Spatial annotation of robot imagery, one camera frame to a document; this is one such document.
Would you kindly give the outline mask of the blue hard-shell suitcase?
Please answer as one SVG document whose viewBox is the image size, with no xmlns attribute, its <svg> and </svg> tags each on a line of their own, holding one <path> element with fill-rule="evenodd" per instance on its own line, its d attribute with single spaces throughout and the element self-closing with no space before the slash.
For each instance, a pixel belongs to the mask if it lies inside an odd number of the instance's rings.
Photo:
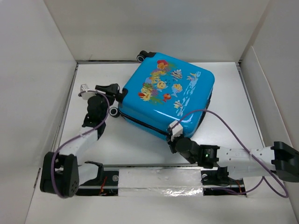
<svg viewBox="0 0 299 224">
<path fill-rule="evenodd" d="M 171 123 L 180 122 L 183 135 L 192 137 L 208 108 L 214 74 L 174 57 L 141 51 L 140 62 L 122 89 L 123 100 L 110 114 L 165 139 Z"/>
</svg>

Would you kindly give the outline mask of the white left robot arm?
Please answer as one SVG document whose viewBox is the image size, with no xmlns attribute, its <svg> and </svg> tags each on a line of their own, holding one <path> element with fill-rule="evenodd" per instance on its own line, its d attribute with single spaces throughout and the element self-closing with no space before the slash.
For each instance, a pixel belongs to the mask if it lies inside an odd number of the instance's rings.
<svg viewBox="0 0 299 224">
<path fill-rule="evenodd" d="M 43 159 L 40 190 L 60 198 L 73 197 L 81 185 L 104 187 L 107 181 L 102 163 L 87 161 L 80 165 L 78 159 L 103 135 L 111 105 L 120 96 L 119 85 L 97 85 L 90 90 L 83 84 L 78 95 L 87 101 L 87 114 L 79 133 Z"/>
</svg>

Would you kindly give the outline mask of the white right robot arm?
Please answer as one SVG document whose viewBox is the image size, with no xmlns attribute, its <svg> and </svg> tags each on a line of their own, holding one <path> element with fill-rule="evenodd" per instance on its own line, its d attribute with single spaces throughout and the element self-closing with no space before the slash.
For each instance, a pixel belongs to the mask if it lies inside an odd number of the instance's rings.
<svg viewBox="0 0 299 224">
<path fill-rule="evenodd" d="M 281 141 L 271 147 L 246 151 L 216 145 L 199 145 L 184 137 L 169 138 L 172 153 L 179 153 L 190 164 L 212 169 L 217 167 L 216 178 L 220 183 L 244 177 L 275 174 L 284 182 L 299 181 L 299 153 Z"/>
</svg>

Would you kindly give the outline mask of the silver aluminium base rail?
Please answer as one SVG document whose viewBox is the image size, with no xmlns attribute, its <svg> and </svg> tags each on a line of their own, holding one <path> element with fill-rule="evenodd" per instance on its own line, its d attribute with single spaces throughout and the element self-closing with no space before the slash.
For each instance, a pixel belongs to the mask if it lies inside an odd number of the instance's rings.
<svg viewBox="0 0 299 224">
<path fill-rule="evenodd" d="M 61 197 L 247 195 L 243 179 L 225 169 L 104 168 L 99 163 L 71 164 L 55 172 Z"/>
</svg>

